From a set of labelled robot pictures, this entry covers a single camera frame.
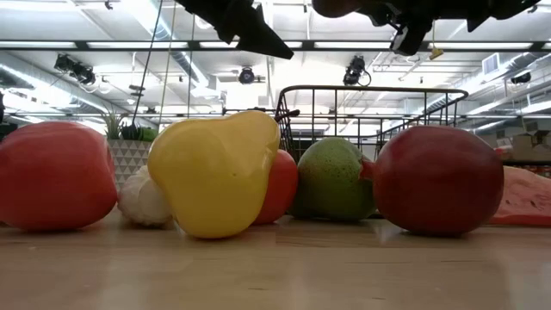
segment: red fruit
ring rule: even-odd
[[[25,126],[0,144],[0,221],[29,231],[68,230],[107,215],[117,201],[104,137],[71,122]]]
[[[262,210],[252,225],[279,220],[293,203],[299,183],[299,171],[289,153],[279,150],[269,171],[268,191]]]
[[[492,218],[503,196],[503,165],[496,152],[452,127],[405,130],[383,147],[371,168],[377,208],[413,233],[473,231]]]

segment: cardboard box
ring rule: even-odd
[[[498,147],[511,149],[511,160],[551,161],[551,132],[538,131],[498,140]]]

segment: red pomegranate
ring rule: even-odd
[[[391,139],[375,164],[375,203],[394,225],[412,233],[456,236],[497,212],[504,171],[484,141],[452,127],[412,127]]]

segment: toy fruit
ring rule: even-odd
[[[551,179],[505,167],[503,199],[490,224],[551,226]]]
[[[371,215],[373,185],[359,178],[362,159],[357,147],[345,139],[326,138],[310,146],[299,162],[299,188],[289,213],[343,221]]]
[[[225,238],[260,213],[279,142],[263,112],[181,121],[157,137],[147,165],[186,233]]]
[[[484,141],[452,127],[412,127],[392,138],[375,165],[379,211],[413,233],[455,236],[487,223],[498,210],[503,165]]]
[[[124,183],[117,208],[130,221],[143,226],[162,226],[172,220],[168,202],[149,176],[147,166]]]
[[[293,157],[283,150],[277,151],[269,172],[266,198],[253,225],[270,224],[279,220],[291,207],[298,182],[299,172]]]
[[[108,143],[72,122],[27,125],[0,144],[0,220],[23,230],[77,229],[117,202]]]

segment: wooden table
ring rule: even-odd
[[[0,228],[2,310],[551,309],[551,230],[464,239],[384,220],[255,227],[200,241],[105,220],[82,232]]]

